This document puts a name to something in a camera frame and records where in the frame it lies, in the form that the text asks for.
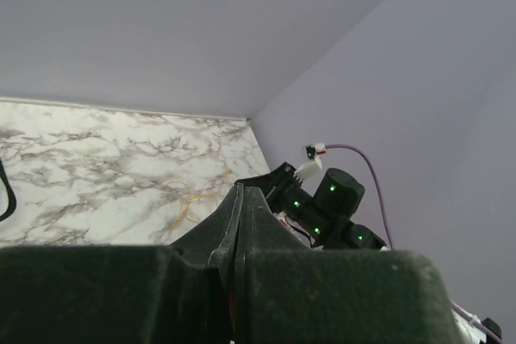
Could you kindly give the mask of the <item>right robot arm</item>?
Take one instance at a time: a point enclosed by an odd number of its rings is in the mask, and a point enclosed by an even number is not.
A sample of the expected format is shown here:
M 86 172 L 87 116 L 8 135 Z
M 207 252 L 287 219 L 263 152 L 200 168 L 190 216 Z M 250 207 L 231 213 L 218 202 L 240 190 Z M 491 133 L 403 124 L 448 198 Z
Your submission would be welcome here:
M 353 176 L 329 168 L 315 195 L 302 189 L 302 182 L 321 169 L 319 160 L 298 169 L 284 163 L 266 175 L 236 183 L 260 189 L 269 209 L 296 222 L 293 229 L 304 235 L 312 248 L 385 250 L 382 238 L 351 220 L 365 194 L 365 187 Z

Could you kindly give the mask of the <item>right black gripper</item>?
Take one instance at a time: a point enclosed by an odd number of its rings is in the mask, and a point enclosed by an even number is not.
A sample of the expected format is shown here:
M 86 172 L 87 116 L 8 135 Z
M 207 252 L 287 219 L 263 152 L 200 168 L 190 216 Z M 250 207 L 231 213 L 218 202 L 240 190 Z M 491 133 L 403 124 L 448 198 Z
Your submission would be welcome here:
M 267 174 L 239 179 L 235 184 L 260 189 L 271 212 L 284 213 L 297 222 L 308 239 L 320 236 L 322 227 L 318 222 L 310 223 L 307 217 L 313 198 L 302 189 L 302 179 L 292 164 L 284 162 Z

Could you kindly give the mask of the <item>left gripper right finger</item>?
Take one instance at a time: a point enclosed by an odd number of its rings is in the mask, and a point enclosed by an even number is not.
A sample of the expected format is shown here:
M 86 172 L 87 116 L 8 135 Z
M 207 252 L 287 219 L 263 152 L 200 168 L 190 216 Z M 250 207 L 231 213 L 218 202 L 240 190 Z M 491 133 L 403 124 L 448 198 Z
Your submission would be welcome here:
M 238 343 L 458 343 L 432 262 L 408 251 L 312 251 L 238 188 Z

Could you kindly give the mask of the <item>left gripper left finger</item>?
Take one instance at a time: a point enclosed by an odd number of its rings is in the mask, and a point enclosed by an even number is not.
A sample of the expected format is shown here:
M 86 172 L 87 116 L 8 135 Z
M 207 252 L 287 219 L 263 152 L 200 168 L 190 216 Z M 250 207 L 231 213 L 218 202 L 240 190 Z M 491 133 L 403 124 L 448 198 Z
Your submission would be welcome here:
M 169 245 L 1 250 L 4 343 L 228 343 L 243 192 Z

